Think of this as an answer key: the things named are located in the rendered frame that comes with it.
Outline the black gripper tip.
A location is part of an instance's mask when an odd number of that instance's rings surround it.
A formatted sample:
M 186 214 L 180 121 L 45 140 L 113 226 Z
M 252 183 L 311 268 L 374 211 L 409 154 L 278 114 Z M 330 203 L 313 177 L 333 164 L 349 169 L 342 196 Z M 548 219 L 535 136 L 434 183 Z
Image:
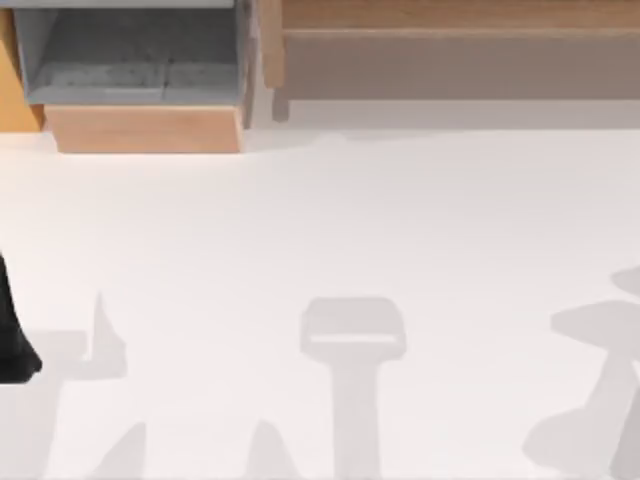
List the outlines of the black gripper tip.
M 6 263 L 0 253 L 0 384 L 27 383 L 42 366 L 16 314 Z

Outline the pale wooden drawer front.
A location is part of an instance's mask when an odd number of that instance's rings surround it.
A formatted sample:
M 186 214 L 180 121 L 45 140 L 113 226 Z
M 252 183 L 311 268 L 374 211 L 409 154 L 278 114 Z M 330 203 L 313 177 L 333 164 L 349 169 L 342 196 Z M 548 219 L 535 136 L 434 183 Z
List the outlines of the pale wooden drawer front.
M 241 107 L 49 104 L 44 111 L 62 153 L 226 154 L 243 148 Z

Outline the wooden cupboard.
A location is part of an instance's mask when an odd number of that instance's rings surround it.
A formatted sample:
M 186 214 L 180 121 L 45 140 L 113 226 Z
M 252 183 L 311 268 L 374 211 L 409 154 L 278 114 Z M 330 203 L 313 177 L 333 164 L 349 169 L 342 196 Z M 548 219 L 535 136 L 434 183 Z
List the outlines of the wooden cupboard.
M 25 100 L 13 13 L 0 8 L 0 133 L 37 133 L 44 120 L 43 106 Z

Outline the wooden open shelf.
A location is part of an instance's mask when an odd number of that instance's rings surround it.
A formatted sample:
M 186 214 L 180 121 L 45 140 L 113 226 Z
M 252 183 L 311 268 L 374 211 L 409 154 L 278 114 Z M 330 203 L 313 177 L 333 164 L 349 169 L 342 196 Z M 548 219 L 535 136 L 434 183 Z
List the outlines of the wooden open shelf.
M 255 0 L 277 120 L 302 101 L 640 100 L 640 0 Z

